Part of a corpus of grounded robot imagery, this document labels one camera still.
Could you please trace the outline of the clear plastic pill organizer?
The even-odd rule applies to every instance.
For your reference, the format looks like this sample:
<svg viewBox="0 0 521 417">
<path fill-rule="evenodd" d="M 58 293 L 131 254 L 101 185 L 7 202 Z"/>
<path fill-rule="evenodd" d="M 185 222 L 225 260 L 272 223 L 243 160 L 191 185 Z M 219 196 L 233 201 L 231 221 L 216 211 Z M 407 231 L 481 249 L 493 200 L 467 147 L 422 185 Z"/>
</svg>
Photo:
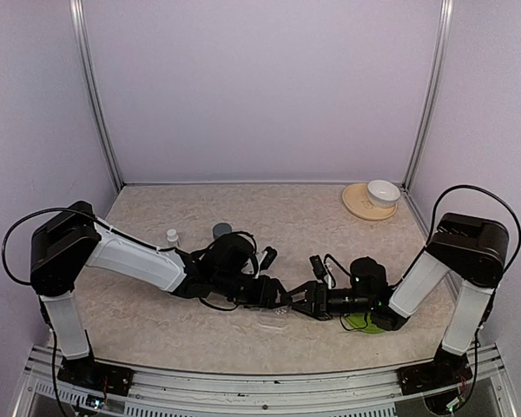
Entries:
<svg viewBox="0 0 521 417">
<path fill-rule="evenodd" d="M 285 309 L 287 310 L 287 313 L 284 315 L 277 315 L 275 311 L 278 309 Z M 261 328 L 267 330 L 281 331 L 287 326 L 288 313 L 289 308 L 262 308 L 258 315 L 258 324 Z"/>
</svg>

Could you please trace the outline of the orange pill bottle grey cap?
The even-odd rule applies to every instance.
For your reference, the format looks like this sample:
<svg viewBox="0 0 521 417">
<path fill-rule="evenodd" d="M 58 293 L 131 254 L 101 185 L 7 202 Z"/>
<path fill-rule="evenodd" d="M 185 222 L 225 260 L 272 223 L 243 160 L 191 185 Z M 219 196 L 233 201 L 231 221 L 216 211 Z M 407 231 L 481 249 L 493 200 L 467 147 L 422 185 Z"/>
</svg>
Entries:
<svg viewBox="0 0 521 417">
<path fill-rule="evenodd" d="M 230 224 L 226 222 L 219 222 L 215 224 L 212 228 L 213 238 L 219 239 L 223 235 L 227 235 L 233 232 L 233 228 Z"/>
</svg>

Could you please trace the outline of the small white pill bottle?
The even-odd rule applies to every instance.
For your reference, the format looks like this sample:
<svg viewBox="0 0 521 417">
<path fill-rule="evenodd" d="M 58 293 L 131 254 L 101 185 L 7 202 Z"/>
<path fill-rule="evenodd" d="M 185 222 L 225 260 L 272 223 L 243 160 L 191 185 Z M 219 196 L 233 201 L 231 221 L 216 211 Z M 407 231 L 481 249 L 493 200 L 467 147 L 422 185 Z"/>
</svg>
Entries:
<svg viewBox="0 0 521 417">
<path fill-rule="evenodd" d="M 168 248 L 180 247 L 180 236 L 176 229 L 171 228 L 166 232 L 166 240 Z"/>
</svg>

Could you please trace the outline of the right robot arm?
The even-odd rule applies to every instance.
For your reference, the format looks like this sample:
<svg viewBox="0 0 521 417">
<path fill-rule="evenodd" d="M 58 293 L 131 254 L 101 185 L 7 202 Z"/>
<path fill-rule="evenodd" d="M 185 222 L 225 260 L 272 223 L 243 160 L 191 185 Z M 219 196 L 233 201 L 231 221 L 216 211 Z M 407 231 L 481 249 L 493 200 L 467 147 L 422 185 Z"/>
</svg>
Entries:
<svg viewBox="0 0 521 417">
<path fill-rule="evenodd" d="M 466 354 L 484 321 L 505 273 L 508 244 L 508 230 L 500 222 L 447 213 L 397 284 L 389 284 L 386 269 L 366 256 L 351 262 L 349 287 L 329 288 L 322 281 L 327 274 L 325 265 L 314 256 L 311 263 L 315 280 L 285 293 L 283 301 L 316 320 L 363 313 L 377 328 L 395 331 L 404 326 L 448 274 L 459 275 L 463 283 L 439 345 L 442 354 L 426 368 L 427 379 L 444 386 L 459 373 L 459 357 Z"/>
</svg>

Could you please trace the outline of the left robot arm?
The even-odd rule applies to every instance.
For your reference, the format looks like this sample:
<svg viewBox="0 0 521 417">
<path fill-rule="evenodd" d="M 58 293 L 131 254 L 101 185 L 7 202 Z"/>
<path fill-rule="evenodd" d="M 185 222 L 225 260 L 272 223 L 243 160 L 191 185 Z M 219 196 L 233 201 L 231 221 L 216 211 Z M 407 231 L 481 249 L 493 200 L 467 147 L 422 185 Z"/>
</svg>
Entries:
<svg viewBox="0 0 521 417">
<path fill-rule="evenodd" d="M 77 311 L 75 282 L 82 269 L 101 268 L 143 281 L 183 299 L 205 301 L 210 294 L 238 307 L 278 308 L 285 289 L 266 275 L 277 252 L 262 253 L 248 232 L 221 235 L 191 253 L 160 248 L 106 223 L 84 201 L 53 208 L 51 219 L 30 241 L 30 285 L 43 305 L 70 372 L 88 387 L 104 377 L 100 361 Z"/>
</svg>

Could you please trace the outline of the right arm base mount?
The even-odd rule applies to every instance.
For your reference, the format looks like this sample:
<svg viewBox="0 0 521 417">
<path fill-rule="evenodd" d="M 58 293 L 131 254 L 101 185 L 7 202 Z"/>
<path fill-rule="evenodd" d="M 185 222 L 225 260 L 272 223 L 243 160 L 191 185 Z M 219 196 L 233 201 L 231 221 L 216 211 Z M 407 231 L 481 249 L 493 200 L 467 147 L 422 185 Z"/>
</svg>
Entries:
<svg viewBox="0 0 521 417">
<path fill-rule="evenodd" d="M 467 354 L 452 354 L 439 345 L 434 357 L 418 365 L 400 367 L 396 374 L 403 395 L 448 387 L 473 377 Z"/>
</svg>

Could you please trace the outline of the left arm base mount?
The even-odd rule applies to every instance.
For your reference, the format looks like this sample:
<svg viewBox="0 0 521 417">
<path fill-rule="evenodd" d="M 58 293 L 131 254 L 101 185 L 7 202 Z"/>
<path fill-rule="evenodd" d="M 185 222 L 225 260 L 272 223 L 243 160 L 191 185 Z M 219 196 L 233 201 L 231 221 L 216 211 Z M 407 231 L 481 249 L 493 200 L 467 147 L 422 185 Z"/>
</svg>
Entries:
<svg viewBox="0 0 521 417">
<path fill-rule="evenodd" d="M 85 354 L 65 354 L 57 377 L 76 387 L 127 397 L 134 373 L 129 367 L 97 361 L 89 349 Z"/>
</svg>

